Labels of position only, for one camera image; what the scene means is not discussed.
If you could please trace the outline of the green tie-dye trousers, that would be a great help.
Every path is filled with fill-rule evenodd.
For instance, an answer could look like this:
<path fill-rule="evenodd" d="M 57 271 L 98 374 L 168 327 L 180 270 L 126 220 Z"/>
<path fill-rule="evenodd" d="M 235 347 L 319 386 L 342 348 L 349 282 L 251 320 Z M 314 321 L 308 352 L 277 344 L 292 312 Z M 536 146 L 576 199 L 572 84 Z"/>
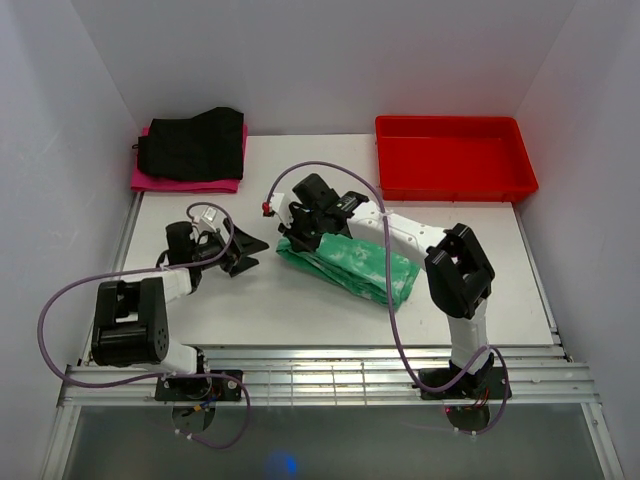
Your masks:
<path fill-rule="evenodd" d="M 293 267 L 349 293 L 387 306 L 386 250 L 343 235 L 324 234 L 313 252 L 296 252 L 283 238 L 276 253 Z"/>

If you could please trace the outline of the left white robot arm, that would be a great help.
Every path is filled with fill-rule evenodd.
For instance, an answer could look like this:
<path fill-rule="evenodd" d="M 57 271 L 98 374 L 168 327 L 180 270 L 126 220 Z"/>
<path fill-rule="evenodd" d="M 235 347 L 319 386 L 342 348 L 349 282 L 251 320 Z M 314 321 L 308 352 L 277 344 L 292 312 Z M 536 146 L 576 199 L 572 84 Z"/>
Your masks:
<path fill-rule="evenodd" d="M 226 235 L 213 227 L 197 234 L 187 221 L 172 223 L 165 228 L 162 253 L 167 270 L 99 285 L 91 340 L 97 365 L 177 374 L 178 388 L 194 400 L 210 392 L 212 376 L 200 351 L 171 337 L 167 305 L 194 293 L 206 269 L 218 267 L 235 277 L 259 264 L 253 256 L 269 245 L 227 219 L 223 226 Z"/>

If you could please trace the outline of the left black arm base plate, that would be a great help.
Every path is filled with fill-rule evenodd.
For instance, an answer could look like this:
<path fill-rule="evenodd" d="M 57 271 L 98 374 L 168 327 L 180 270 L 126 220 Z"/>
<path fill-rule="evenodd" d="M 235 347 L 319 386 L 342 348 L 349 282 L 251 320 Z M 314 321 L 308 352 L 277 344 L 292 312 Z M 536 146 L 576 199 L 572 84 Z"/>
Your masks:
<path fill-rule="evenodd" d="M 159 380 L 154 399 L 161 402 L 239 401 L 242 370 L 212 370 L 215 378 Z"/>

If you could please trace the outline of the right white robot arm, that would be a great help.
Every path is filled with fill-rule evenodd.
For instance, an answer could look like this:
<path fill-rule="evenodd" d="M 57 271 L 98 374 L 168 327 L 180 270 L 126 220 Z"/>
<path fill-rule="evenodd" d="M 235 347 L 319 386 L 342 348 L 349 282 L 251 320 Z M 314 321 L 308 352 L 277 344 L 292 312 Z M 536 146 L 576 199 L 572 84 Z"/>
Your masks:
<path fill-rule="evenodd" d="M 278 254 L 294 266 L 391 309 L 412 292 L 420 272 L 448 321 L 451 356 L 445 369 L 423 370 L 431 398 L 470 398 L 488 388 L 494 355 L 488 347 L 486 306 L 495 272 L 472 229 L 420 224 L 386 210 L 366 195 L 338 195 L 317 174 L 273 193 L 263 206 L 283 238 Z"/>

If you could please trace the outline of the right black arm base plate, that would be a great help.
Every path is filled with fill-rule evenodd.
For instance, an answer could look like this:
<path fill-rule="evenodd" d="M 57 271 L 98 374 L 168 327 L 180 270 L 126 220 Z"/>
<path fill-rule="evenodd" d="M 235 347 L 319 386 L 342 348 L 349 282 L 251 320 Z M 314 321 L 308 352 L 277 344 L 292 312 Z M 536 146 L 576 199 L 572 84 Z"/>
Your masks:
<path fill-rule="evenodd" d="M 430 387 L 442 387 L 450 382 L 457 370 L 448 368 L 421 369 L 421 383 Z M 512 397 L 511 387 L 505 379 L 503 367 L 491 367 L 486 372 L 474 375 L 466 373 L 457 383 L 442 392 L 421 391 L 423 400 L 501 400 Z"/>

